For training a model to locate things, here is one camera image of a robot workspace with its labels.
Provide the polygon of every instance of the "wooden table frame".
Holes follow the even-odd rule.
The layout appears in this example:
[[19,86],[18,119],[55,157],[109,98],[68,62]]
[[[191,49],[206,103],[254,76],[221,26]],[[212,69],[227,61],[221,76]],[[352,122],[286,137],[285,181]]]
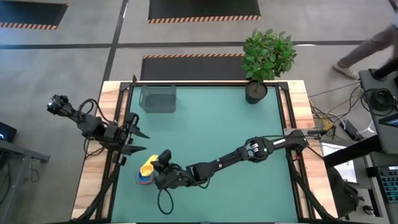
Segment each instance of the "wooden table frame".
[[[247,81],[137,81],[136,84],[244,86],[246,82]],[[281,109],[280,116],[284,118],[281,119],[284,128],[310,129],[315,127],[307,92],[302,80],[270,81],[267,82],[267,85],[272,85],[279,89],[279,91],[277,91],[277,97],[278,102],[282,104],[279,105],[279,107]],[[99,106],[107,119],[113,119],[118,121],[119,124],[122,124],[124,115],[129,112],[131,96],[131,82],[104,82],[99,98]],[[315,139],[309,139],[308,141],[311,147],[321,154],[319,141]],[[90,143],[88,152],[95,151],[99,146],[97,142]],[[89,157],[84,162],[72,218],[79,217],[86,210],[99,192],[101,185],[103,185],[106,178],[109,177],[109,173],[113,169],[111,163],[112,156],[113,153],[110,151],[103,152],[98,156]],[[302,155],[300,155],[300,159],[295,162],[295,166],[319,202],[326,208],[329,214],[336,217],[335,203],[323,161],[313,152],[304,150]],[[296,183],[293,184],[292,188],[296,196],[295,203],[298,217],[319,218],[318,213],[314,212],[313,207],[309,205],[309,201],[301,188]],[[113,209],[114,195],[116,193],[115,189],[114,186],[110,188],[105,196],[103,206],[100,206],[101,212],[97,211],[96,215],[92,218],[110,218]]]

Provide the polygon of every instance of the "black plant pot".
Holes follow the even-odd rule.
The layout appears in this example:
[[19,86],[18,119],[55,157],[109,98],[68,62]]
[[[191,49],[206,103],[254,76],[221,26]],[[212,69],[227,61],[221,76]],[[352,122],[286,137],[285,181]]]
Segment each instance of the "black plant pot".
[[250,104],[256,104],[266,97],[268,88],[265,84],[252,80],[246,84],[244,91],[246,92],[246,101]]

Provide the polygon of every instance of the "keyboard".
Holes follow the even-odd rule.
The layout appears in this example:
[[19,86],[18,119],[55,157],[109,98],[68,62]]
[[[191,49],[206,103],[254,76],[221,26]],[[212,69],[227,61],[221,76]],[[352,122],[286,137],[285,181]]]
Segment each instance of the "keyboard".
[[398,203],[398,166],[379,167],[382,194],[388,203]]

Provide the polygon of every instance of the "green leaves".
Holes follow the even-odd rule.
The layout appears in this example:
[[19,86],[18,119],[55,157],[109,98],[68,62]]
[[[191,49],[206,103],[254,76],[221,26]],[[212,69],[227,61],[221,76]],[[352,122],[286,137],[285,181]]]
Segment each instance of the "green leaves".
[[246,78],[262,83],[292,69],[297,54],[291,36],[284,38],[284,34],[276,34],[272,29],[265,34],[254,30],[252,36],[246,39],[244,65],[241,66],[247,71]]

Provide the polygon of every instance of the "person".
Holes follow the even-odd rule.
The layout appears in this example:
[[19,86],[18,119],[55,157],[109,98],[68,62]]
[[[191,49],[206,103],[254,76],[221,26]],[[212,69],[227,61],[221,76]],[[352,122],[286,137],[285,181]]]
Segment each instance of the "person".
[[332,69],[346,75],[347,77],[358,79],[358,73],[350,69],[350,67],[360,60],[392,45],[394,46],[394,50],[391,59],[394,59],[398,57],[398,14],[396,14],[394,22],[391,25],[369,40],[362,42],[362,44],[357,46],[347,56],[341,58],[336,64],[334,64]]

